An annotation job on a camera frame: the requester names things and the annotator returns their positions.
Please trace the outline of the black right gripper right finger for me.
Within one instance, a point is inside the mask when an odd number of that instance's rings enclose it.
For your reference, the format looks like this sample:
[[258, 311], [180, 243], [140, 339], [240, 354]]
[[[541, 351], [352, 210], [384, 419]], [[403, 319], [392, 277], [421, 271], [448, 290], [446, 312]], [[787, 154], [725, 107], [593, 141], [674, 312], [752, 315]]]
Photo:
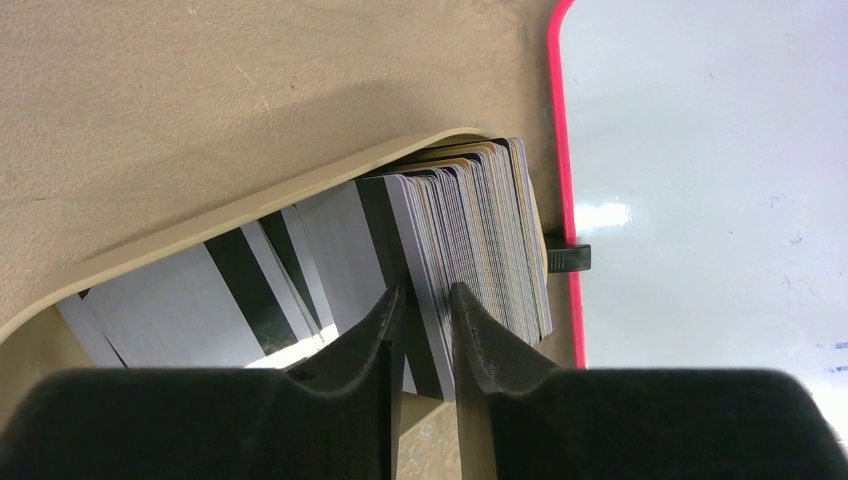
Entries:
[[847, 459], [791, 376], [565, 369], [450, 292], [466, 479], [843, 479]]

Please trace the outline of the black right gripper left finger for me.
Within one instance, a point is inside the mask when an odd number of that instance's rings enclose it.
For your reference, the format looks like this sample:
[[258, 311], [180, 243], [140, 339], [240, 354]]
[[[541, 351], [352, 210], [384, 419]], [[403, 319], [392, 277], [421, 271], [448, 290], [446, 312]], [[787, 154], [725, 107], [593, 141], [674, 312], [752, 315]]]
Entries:
[[5, 479], [392, 479], [406, 292], [286, 369], [76, 369], [1, 435]]

